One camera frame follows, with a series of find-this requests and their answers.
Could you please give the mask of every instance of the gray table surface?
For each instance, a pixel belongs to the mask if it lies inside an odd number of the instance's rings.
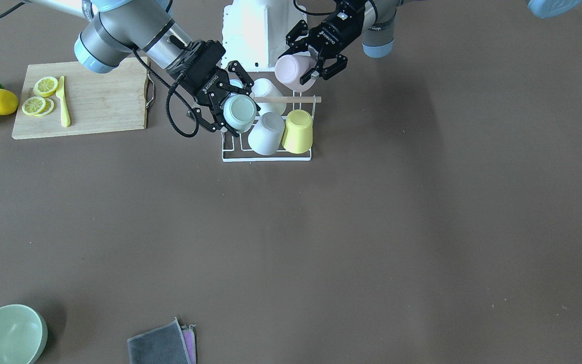
[[[220,39],[228,4],[175,20]],[[312,89],[310,162],[222,162],[219,134],[171,129],[163,87],[140,131],[16,141],[0,117],[0,306],[46,318],[38,363],[128,362],[175,316],[203,363],[582,362],[582,4],[398,19],[390,56],[357,41]],[[0,20],[0,81],[74,61],[85,24]]]

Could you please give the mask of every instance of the gray cloth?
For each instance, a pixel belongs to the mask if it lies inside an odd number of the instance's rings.
[[[191,364],[178,320],[127,339],[131,364]]]

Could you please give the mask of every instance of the lemon slice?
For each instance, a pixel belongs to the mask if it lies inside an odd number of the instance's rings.
[[[55,77],[42,77],[35,83],[33,92],[37,96],[49,97],[58,89],[58,79]]]
[[[55,102],[51,99],[46,99],[46,108],[44,108],[44,110],[42,110],[39,114],[35,114],[35,116],[42,117],[44,115],[48,115],[51,113],[51,111],[53,111],[53,109],[55,109]]]
[[[46,108],[46,99],[44,97],[33,96],[24,101],[21,105],[21,111],[26,115],[37,115]]]

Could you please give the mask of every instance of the pink cup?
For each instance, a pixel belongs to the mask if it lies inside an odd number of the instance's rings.
[[[295,92],[305,92],[316,80],[310,79],[304,85],[300,85],[300,77],[315,65],[316,60],[310,56],[281,56],[275,64],[275,78]]]

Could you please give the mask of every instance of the yellow cup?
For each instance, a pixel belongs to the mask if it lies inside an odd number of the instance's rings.
[[[314,120],[305,110],[293,110],[286,115],[282,147],[293,154],[302,154],[314,144]]]

